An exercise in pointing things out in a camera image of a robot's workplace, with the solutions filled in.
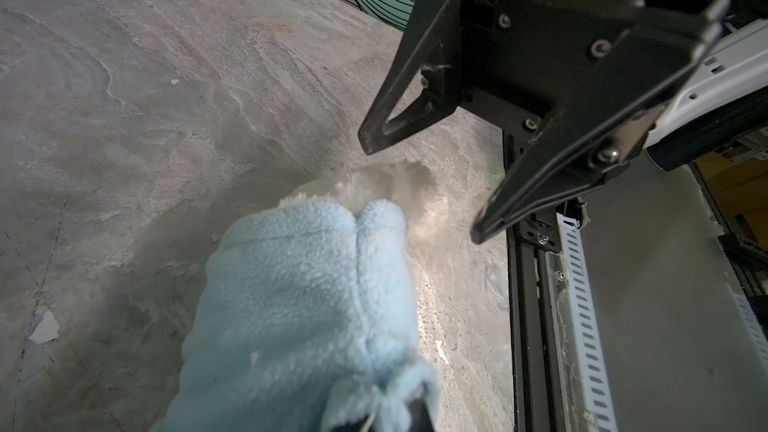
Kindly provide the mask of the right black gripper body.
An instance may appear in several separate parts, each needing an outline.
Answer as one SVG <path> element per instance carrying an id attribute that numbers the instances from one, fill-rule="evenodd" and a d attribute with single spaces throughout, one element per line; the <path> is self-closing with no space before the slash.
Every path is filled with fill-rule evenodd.
<path id="1" fill-rule="evenodd" d="M 573 59 L 590 66 L 608 49 L 601 30 L 575 17 L 610 14 L 644 0 L 461 0 L 462 106 L 507 131 L 538 132 L 563 91 L 531 74 Z M 767 83 L 767 0 L 730 0 L 721 34 L 651 132 L 711 118 Z"/>

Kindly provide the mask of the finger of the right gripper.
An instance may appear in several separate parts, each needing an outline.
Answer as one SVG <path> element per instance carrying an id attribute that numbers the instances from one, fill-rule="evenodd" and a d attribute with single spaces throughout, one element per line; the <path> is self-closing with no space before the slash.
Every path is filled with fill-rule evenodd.
<path id="1" fill-rule="evenodd" d="M 479 212 L 473 242 L 481 244 L 531 213 L 602 186 L 642 145 L 711 51 L 729 4 L 644 0 L 620 3 L 610 14 L 575 12 L 601 30 L 607 52 L 590 66 L 568 59 L 532 72 L 535 85 L 565 95 Z"/>
<path id="2" fill-rule="evenodd" d="M 416 0 L 391 67 L 358 131 L 383 151 L 448 117 L 459 105 L 461 0 Z"/>

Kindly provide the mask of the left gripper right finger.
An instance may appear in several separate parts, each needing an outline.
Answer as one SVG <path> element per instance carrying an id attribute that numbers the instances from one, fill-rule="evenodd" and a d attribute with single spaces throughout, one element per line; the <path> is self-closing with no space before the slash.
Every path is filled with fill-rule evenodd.
<path id="1" fill-rule="evenodd" d="M 408 412 L 411 419 L 409 432 L 435 431 L 424 395 L 416 397 L 408 403 Z"/>

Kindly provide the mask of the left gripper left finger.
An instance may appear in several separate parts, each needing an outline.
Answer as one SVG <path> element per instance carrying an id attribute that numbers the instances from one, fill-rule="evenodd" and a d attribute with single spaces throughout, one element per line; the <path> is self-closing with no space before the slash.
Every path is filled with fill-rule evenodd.
<path id="1" fill-rule="evenodd" d="M 368 432 L 369 417 L 362 418 L 356 422 L 340 424 L 332 429 L 332 432 Z"/>

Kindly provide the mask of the light blue teddy hoodie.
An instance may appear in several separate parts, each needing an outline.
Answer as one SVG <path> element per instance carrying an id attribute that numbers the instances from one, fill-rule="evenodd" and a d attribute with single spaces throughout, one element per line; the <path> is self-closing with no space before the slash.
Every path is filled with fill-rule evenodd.
<path id="1" fill-rule="evenodd" d="M 311 201 L 245 216 L 224 233 L 182 346 L 159 431 L 408 431 L 440 388 L 420 351 L 407 220 L 379 200 L 353 213 Z"/>

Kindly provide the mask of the white teddy bear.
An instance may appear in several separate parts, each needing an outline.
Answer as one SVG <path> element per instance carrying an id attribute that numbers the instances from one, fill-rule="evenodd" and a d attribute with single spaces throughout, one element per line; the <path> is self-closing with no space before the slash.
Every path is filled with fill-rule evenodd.
<path id="1" fill-rule="evenodd" d="M 375 163 L 330 179 L 318 179 L 299 186 L 279 205 L 327 201 L 357 213 L 379 200 L 393 202 L 402 209 L 411 243 L 434 243 L 441 235 L 449 210 L 448 198 L 434 172 L 420 161 Z"/>

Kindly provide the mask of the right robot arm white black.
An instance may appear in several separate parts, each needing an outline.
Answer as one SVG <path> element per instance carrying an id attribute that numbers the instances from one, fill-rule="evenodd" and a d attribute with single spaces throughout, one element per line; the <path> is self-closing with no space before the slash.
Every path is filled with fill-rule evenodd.
<path id="1" fill-rule="evenodd" d="M 358 137 L 374 154 L 461 108 L 516 138 L 483 243 L 766 100 L 767 0 L 416 0 Z"/>

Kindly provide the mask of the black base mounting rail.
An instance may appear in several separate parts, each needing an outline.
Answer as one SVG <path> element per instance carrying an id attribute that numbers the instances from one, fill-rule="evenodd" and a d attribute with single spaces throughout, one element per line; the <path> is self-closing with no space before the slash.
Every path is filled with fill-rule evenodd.
<path id="1" fill-rule="evenodd" d="M 516 431 L 564 431 L 556 312 L 547 255 L 561 251 L 553 208 L 506 230 Z"/>

